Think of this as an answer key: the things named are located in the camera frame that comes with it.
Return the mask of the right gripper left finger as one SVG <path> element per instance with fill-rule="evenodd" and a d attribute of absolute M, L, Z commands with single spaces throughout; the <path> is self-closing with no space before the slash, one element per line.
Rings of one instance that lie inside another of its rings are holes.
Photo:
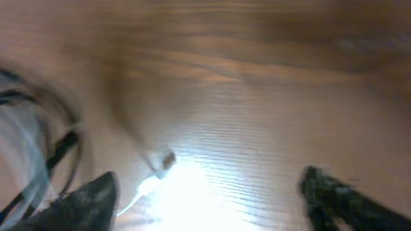
<path fill-rule="evenodd" d="M 117 205 L 117 176 L 108 171 L 6 230 L 110 231 Z"/>

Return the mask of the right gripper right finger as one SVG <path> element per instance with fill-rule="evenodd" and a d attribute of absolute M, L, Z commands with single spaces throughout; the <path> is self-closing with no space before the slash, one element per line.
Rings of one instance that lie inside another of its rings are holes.
<path fill-rule="evenodd" d="M 354 231 L 410 231 L 409 218 L 376 203 L 319 167 L 306 166 L 299 190 L 314 231 L 338 231 L 338 218 Z"/>

